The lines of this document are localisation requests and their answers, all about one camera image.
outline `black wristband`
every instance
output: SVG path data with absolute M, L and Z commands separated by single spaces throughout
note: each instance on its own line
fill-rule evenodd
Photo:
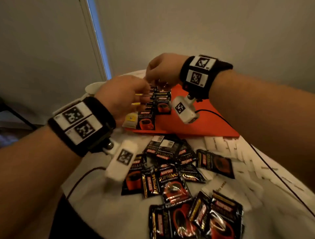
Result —
M 87 97 L 50 118 L 48 125 L 73 152 L 83 157 L 111 135 L 116 122 L 96 98 Z
M 229 69 L 233 69 L 233 65 L 216 58 L 205 55 L 191 56 L 180 71 L 183 90 L 194 98 L 208 99 L 209 90 L 216 76 L 219 72 Z

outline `white wall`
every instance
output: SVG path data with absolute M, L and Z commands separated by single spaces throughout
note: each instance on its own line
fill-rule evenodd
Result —
M 0 97 L 14 109 L 42 124 L 95 81 L 102 78 L 78 0 L 0 1 Z
M 113 76 L 163 52 L 315 92 L 314 0 L 98 0 Z

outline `orange board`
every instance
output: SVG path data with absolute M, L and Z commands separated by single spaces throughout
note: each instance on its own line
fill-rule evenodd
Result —
M 172 88 L 172 99 L 176 96 L 186 96 L 180 85 Z M 208 109 L 216 113 L 218 111 L 210 104 L 209 100 L 203 102 L 195 102 L 196 110 Z M 225 137 L 239 137 L 239 134 L 224 122 L 220 117 L 210 112 L 199 112 L 200 117 L 192 124 L 184 124 L 177 116 L 174 109 L 170 115 L 157 115 L 155 117 L 155 130 L 132 130 L 136 133 L 151 133 L 151 134 L 180 134 L 180 135 L 194 135 L 194 136 L 225 136 Z

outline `red coffee cup graphic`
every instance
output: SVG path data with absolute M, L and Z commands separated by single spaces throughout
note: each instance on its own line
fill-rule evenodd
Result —
M 223 228 L 215 219 L 210 220 L 212 239 L 234 239 L 233 228 L 226 221 L 223 222 L 225 224 L 225 228 Z
M 157 109 L 160 113 L 168 113 L 170 112 L 169 104 L 167 103 L 159 103 L 157 105 Z
M 171 204 L 188 198 L 188 192 L 183 188 L 182 184 L 177 181 L 169 182 L 164 189 L 164 193 Z
M 126 183 L 128 190 L 141 189 L 141 172 L 134 171 L 127 175 Z
M 189 208 L 189 204 L 185 203 L 181 208 L 178 208 L 173 212 L 173 223 L 177 234 L 181 237 L 190 237 L 195 235 L 196 227 L 187 218 Z
M 154 128 L 154 125 L 152 124 L 150 119 L 140 120 L 139 125 L 142 130 L 153 130 Z
M 230 162 L 226 158 L 215 156 L 214 163 L 216 168 L 219 169 L 221 172 L 231 173 Z

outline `forearm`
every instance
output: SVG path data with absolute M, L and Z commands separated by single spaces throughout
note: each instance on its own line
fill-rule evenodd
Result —
M 315 191 L 314 94 L 229 70 L 218 74 L 209 99 L 248 142 Z
M 48 127 L 0 149 L 0 238 L 28 222 L 80 163 Z

